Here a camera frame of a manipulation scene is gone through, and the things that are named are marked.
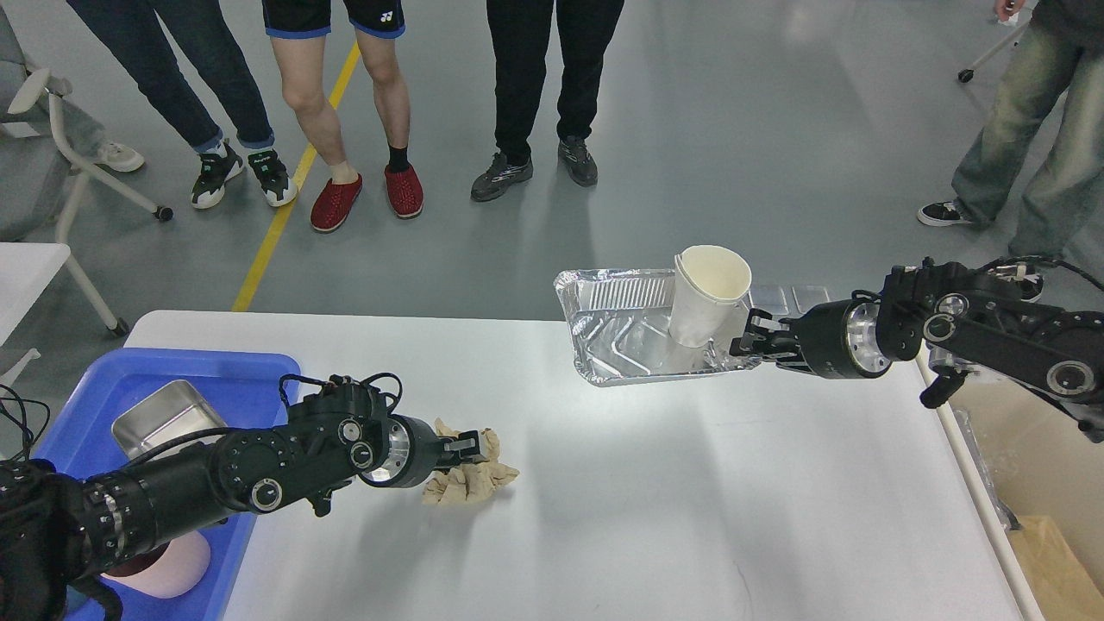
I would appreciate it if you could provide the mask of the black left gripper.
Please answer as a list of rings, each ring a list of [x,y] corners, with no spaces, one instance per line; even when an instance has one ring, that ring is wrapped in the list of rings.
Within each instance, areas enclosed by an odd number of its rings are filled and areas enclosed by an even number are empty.
[[[382,464],[361,473],[362,482],[373,487],[417,486],[429,478],[438,462],[440,471],[482,462],[484,441],[477,430],[439,436],[425,421],[393,415],[386,431],[389,448]]]

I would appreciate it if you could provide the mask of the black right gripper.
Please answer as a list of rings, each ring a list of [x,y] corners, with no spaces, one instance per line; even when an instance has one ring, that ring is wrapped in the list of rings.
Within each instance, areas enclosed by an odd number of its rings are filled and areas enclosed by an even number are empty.
[[[875,341],[879,309],[874,299],[837,299],[795,322],[768,310],[749,310],[742,343],[750,345],[731,343],[731,366],[742,371],[773,364],[803,371],[804,358],[813,373],[825,379],[879,378],[891,365]]]

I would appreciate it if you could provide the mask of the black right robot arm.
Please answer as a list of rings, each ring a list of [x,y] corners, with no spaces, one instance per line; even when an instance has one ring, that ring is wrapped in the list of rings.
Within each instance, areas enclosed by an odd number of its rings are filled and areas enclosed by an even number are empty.
[[[1045,257],[1022,256],[970,270],[957,262],[898,265],[883,287],[776,318],[752,308],[731,356],[772,361],[824,379],[875,379],[926,352],[934,381],[919,400],[946,404],[972,373],[988,369],[1023,386],[1103,434],[1103,331],[1098,310],[1065,310],[1026,297]]]

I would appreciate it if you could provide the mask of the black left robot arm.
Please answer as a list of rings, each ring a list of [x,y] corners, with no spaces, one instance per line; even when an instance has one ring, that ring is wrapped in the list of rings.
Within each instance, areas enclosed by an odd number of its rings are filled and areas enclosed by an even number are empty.
[[[123,469],[85,480],[41,459],[8,460],[1,475],[4,620],[59,620],[66,590],[98,602],[107,620],[121,598],[100,573],[237,512],[267,514],[308,499],[323,518],[354,477],[411,487],[436,472],[492,456],[476,430],[437,434],[399,415],[399,392],[374,377],[332,376],[287,404],[287,424],[215,428],[150,449]]]

